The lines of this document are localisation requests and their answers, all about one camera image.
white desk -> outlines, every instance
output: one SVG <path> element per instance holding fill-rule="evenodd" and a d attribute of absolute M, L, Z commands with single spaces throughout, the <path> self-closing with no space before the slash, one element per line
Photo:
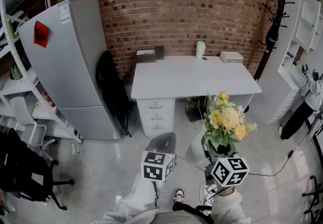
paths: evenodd
<path fill-rule="evenodd" d="M 220 57 L 206 58 L 169 56 L 155 63 L 137 64 L 131 97 L 137 100 L 148 137 L 173 130 L 175 98 L 225 91 L 233 102 L 245 108 L 255 93 L 261 93 L 243 64 L 225 64 Z"/>

refrigerator door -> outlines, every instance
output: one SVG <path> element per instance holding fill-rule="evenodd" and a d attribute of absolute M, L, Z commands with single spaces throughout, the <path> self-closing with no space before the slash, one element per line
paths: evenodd
<path fill-rule="evenodd" d="M 120 139 L 114 124 L 102 105 L 79 108 L 59 108 L 59 110 L 85 139 Z"/>
<path fill-rule="evenodd" d="M 21 42 L 37 77 L 58 107 L 102 105 L 70 16 L 72 21 L 61 22 L 58 5 L 43 11 L 19 28 Z M 49 28 L 46 48 L 33 43 L 36 20 Z"/>

flower bouquet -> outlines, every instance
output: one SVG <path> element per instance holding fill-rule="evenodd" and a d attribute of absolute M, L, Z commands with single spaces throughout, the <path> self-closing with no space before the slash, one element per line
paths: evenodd
<path fill-rule="evenodd" d="M 244 109 L 238 106 L 236 110 L 236 105 L 229 102 L 226 92 L 222 91 L 214 98 L 209 97 L 209 100 L 209 114 L 204 113 L 206 127 L 204 150 L 209 150 L 208 142 L 210 141 L 226 147 L 238 143 L 247 133 L 256 130 L 257 124 L 245 122 Z"/>

black office chair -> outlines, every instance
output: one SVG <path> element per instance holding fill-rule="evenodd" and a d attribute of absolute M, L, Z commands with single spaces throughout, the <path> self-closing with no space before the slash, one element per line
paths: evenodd
<path fill-rule="evenodd" d="M 317 209 L 314 213 L 311 210 L 311 222 L 310 224 L 321 224 L 323 221 L 323 209 Z"/>
<path fill-rule="evenodd" d="M 314 179 L 314 192 L 312 192 L 312 193 L 308 193 L 308 194 L 303 193 L 303 194 L 302 194 L 302 197 L 313 195 L 313 196 L 314 196 L 314 198 L 313 198 L 313 201 L 312 201 L 312 203 L 311 203 L 310 207 L 309 207 L 306 211 L 304 211 L 304 214 L 308 214 L 308 213 L 310 213 L 310 212 L 311 212 L 311 210 L 312 210 L 312 208 L 313 208 L 313 206 L 315 206 L 315 205 L 318 205 L 318 204 L 319 204 L 319 194 L 323 193 L 323 189 L 320 189 L 320 188 L 321 188 L 322 183 L 321 183 L 321 184 L 318 184 L 318 183 L 317 183 L 317 181 L 316 181 L 316 177 L 315 177 L 315 176 L 311 176 L 310 178 L 311 178 L 311 179 Z"/>
<path fill-rule="evenodd" d="M 73 180 L 55 182 L 52 177 L 52 169 L 57 161 L 52 161 L 50 166 L 46 160 L 27 147 L 20 140 L 17 132 L 10 129 L 8 134 L 0 134 L 0 189 L 12 193 L 18 198 L 30 201 L 45 202 L 49 195 L 61 210 L 67 210 L 61 206 L 52 191 L 53 186 L 74 185 Z M 42 184 L 33 180 L 32 174 L 43 176 Z"/>

person's leg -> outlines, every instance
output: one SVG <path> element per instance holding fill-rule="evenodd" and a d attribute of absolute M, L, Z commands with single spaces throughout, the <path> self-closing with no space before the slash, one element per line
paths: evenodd
<path fill-rule="evenodd" d="M 193 207 L 187 204 L 184 204 L 184 191 L 182 189 L 177 189 L 174 195 L 173 211 L 178 211 L 178 210 L 184 210 L 192 215 L 202 218 L 204 221 L 206 221 L 209 224 L 213 224 L 213 220 L 211 219 L 211 217 L 204 215 L 199 210 L 194 209 Z"/>
<path fill-rule="evenodd" d="M 306 104 L 306 102 L 303 102 L 283 127 L 281 135 L 282 140 L 287 140 L 296 133 L 313 112 L 314 110 Z"/>

